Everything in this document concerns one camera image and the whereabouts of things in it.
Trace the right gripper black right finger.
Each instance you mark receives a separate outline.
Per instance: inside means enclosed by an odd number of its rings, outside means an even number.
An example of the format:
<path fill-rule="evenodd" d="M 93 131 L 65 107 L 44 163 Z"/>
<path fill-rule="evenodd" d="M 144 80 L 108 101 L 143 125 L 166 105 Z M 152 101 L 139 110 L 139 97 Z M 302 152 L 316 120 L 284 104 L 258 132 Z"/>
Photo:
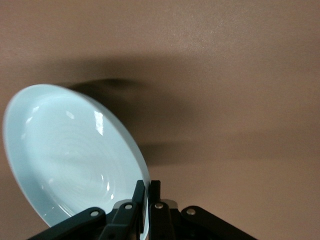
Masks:
<path fill-rule="evenodd" d="M 175 240 L 171 212 L 167 203 L 161 200 L 161 182 L 152 180 L 148 189 L 149 239 Z"/>

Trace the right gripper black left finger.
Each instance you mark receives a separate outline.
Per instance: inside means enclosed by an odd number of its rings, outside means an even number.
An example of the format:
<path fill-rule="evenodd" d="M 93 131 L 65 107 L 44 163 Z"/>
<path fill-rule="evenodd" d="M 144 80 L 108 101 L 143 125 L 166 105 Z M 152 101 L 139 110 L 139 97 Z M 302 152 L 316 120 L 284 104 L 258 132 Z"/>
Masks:
<path fill-rule="evenodd" d="M 99 238 L 101 240 L 139 240 L 144 232 L 145 221 L 145 185 L 138 180 L 132 199 L 122 203 L 108 222 Z"/>

